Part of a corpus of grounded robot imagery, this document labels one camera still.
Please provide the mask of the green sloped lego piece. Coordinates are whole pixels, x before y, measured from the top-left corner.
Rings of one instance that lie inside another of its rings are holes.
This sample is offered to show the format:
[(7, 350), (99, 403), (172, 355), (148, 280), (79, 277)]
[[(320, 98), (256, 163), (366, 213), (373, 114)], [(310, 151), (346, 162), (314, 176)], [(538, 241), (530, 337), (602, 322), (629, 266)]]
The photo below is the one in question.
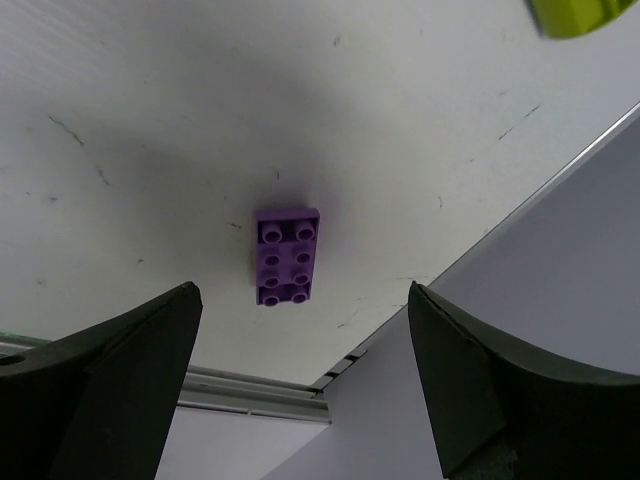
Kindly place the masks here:
[(638, 0), (529, 0), (539, 30), (552, 39), (573, 39), (596, 31), (638, 3)]

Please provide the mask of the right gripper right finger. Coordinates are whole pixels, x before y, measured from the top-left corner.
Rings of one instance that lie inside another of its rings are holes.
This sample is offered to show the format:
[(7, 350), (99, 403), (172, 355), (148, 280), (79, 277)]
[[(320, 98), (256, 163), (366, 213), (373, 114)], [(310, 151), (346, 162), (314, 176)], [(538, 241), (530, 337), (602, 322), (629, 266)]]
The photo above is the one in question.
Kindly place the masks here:
[(534, 346), (418, 283), (408, 318), (444, 478), (638, 478), (638, 376)]

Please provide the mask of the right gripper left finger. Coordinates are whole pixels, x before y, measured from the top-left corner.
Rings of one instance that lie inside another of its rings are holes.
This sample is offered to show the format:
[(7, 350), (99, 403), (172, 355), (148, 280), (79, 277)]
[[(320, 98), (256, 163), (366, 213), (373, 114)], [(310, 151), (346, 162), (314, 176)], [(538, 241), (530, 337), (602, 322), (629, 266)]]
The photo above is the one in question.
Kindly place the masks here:
[(152, 479), (203, 310), (184, 283), (1, 360), (4, 479)]

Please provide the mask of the purple 2x4 lego plate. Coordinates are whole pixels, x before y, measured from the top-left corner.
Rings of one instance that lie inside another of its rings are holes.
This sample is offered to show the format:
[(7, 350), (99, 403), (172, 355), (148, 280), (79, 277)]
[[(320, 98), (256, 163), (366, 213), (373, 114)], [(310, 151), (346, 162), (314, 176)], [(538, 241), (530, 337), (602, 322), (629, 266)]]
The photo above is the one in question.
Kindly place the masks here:
[(256, 304), (303, 304), (311, 297), (320, 213), (311, 207), (254, 214)]

